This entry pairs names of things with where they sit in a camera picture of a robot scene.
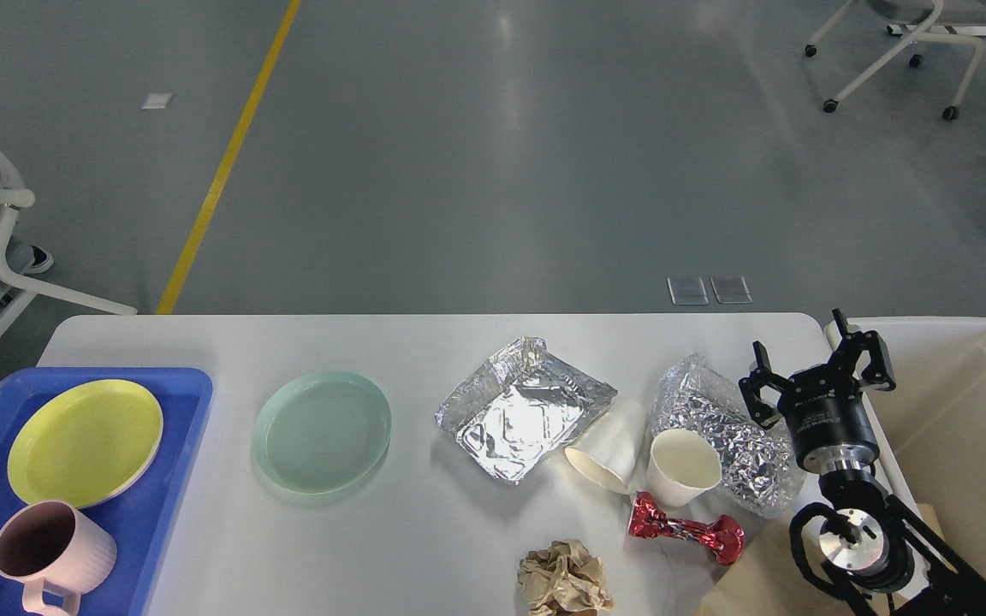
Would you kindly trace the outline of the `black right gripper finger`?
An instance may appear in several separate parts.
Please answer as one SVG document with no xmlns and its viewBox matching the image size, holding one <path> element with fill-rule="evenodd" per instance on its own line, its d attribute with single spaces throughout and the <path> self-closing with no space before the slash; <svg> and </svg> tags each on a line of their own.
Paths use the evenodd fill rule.
<svg viewBox="0 0 986 616">
<path fill-rule="evenodd" d="M 799 426 L 797 404 L 801 397 L 799 393 L 802 389 L 801 383 L 795 377 L 782 377 L 772 370 L 767 348 L 762 342 L 752 343 L 752 353 L 755 356 L 755 363 L 750 369 L 750 375 L 737 383 L 751 420 L 760 429 L 771 429 L 782 418 L 788 429 L 797 429 Z M 762 395 L 764 388 L 778 393 L 779 400 L 775 403 L 764 400 Z"/>
<path fill-rule="evenodd" d="M 852 330 L 844 312 L 834 308 L 832 317 L 840 335 L 838 346 L 827 360 L 835 382 L 856 391 L 893 391 L 897 383 L 888 356 L 887 343 L 874 330 Z"/>
</svg>

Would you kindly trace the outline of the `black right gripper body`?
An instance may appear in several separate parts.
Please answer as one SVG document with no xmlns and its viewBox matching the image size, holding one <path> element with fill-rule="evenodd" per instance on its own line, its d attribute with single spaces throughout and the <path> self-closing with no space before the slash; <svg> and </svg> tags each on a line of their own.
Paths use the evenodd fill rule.
<svg viewBox="0 0 986 616">
<path fill-rule="evenodd" d="M 862 468 L 879 459 L 864 394 L 852 371 L 815 366 L 791 375 L 790 381 L 780 412 L 803 471 L 829 472 L 832 460 Z"/>
</svg>

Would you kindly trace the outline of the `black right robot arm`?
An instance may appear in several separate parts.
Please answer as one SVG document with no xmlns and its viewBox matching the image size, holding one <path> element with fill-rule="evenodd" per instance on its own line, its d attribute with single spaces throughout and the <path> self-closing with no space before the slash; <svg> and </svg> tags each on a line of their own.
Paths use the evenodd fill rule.
<svg viewBox="0 0 986 616">
<path fill-rule="evenodd" d="M 799 468 L 818 478 L 823 499 L 789 524 L 799 573 L 856 615 L 872 615 L 871 597 L 892 599 L 921 557 L 926 588 L 901 605 L 889 601 L 889 612 L 986 615 L 986 578 L 874 476 L 881 451 L 864 391 L 896 387 L 887 343 L 876 331 L 850 327 L 839 309 L 833 319 L 840 340 L 826 362 L 783 376 L 755 342 L 750 375 L 739 380 L 751 420 L 762 429 L 783 421 Z"/>
</svg>

